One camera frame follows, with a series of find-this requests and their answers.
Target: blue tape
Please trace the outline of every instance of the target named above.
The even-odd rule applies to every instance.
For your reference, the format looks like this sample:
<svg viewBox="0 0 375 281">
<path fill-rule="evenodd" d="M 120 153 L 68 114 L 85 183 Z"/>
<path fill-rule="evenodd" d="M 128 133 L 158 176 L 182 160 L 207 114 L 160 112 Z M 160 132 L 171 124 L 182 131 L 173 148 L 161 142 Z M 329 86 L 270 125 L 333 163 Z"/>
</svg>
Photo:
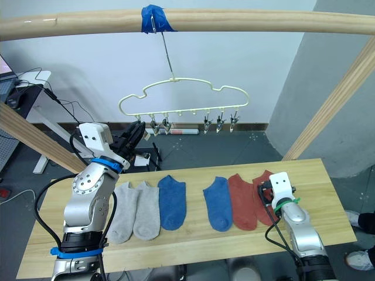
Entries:
<svg viewBox="0 0 375 281">
<path fill-rule="evenodd" d="M 77 258 L 84 258 L 86 256 L 97 256 L 100 253 L 103 253 L 103 249 L 97 249 L 87 252 L 80 252 L 80 253 L 63 253 L 60 252 L 58 247 L 54 247 L 50 251 L 51 255 L 58 256 L 60 259 L 77 259 Z"/>
<path fill-rule="evenodd" d="M 142 9 L 142 32 L 153 33 L 151 15 L 154 16 L 156 32 L 177 31 L 170 25 L 164 14 L 163 8 L 156 5 L 148 5 Z"/>
<path fill-rule="evenodd" d="M 103 165 L 111 168 L 113 171 L 115 171 L 117 173 L 121 173 L 121 171 L 122 171 L 122 166 L 119 163 L 113 163 L 113 162 L 110 162 L 110 161 L 102 159 L 102 158 L 94 158 L 94 159 L 91 160 L 91 162 L 103 164 Z"/>
</svg>

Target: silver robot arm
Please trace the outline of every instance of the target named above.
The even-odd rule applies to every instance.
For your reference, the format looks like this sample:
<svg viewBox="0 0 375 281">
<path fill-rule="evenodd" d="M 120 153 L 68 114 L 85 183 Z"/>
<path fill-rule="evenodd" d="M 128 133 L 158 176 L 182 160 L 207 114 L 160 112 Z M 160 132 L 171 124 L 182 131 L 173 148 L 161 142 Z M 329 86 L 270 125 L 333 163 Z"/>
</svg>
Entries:
<svg viewBox="0 0 375 281">
<path fill-rule="evenodd" d="M 329 263 L 322 240 L 310 223 L 309 213 L 295 201 L 286 172 L 270 176 L 272 208 L 281 212 L 285 221 L 292 249 L 303 265 L 297 268 L 300 279 L 305 281 L 337 280 Z"/>
<path fill-rule="evenodd" d="M 99 273 L 109 199 L 122 170 L 130 166 L 132 151 L 142 139 L 145 124 L 134 122 L 118 140 L 116 153 L 110 148 L 113 138 L 109 127 L 99 123 L 79 126 L 87 148 L 96 158 L 73 180 L 72 195 L 64 209 L 64 235 L 57 255 L 52 281 L 101 281 Z"/>
</svg>

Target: green zip tie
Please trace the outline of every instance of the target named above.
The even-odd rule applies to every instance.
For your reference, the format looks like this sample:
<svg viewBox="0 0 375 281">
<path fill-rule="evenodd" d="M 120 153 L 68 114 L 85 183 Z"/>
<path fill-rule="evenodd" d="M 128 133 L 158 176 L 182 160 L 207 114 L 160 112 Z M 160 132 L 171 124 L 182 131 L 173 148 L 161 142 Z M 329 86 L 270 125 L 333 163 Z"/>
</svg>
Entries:
<svg viewBox="0 0 375 281">
<path fill-rule="evenodd" d="M 289 200 L 289 201 L 285 201 L 283 203 L 281 203 L 279 206 L 277 206 L 274 210 L 274 212 L 277 212 L 279 209 L 281 209 L 282 206 L 284 206 L 285 204 L 288 204 L 288 203 L 292 203 L 294 202 L 295 204 L 298 204 L 298 202 L 301 200 L 301 198 L 296 198 L 294 200 Z"/>
</svg>

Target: computer monitor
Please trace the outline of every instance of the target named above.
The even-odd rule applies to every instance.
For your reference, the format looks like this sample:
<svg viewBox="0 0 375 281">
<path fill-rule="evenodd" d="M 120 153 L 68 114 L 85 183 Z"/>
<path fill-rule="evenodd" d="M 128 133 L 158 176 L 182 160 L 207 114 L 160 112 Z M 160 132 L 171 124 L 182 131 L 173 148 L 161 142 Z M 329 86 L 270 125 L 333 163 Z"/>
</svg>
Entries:
<svg viewBox="0 0 375 281">
<path fill-rule="evenodd" d="M 17 75 L 13 72 L 4 58 L 0 55 L 0 81 L 11 78 L 17 78 Z"/>
</svg>

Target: person's foot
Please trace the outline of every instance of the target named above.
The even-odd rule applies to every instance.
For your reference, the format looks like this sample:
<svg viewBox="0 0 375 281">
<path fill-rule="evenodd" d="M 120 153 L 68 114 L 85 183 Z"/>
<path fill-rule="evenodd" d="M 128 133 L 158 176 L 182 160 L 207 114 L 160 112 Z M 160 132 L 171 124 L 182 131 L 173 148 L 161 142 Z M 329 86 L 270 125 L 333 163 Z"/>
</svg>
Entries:
<svg viewBox="0 0 375 281">
<path fill-rule="evenodd" d="M 352 226 L 360 227 L 358 224 L 359 213 L 350 210 L 345 210 L 345 213 Z"/>
<path fill-rule="evenodd" d="M 352 252 L 345 257 L 345 262 L 348 266 L 356 270 L 374 269 L 367 251 Z"/>
</svg>

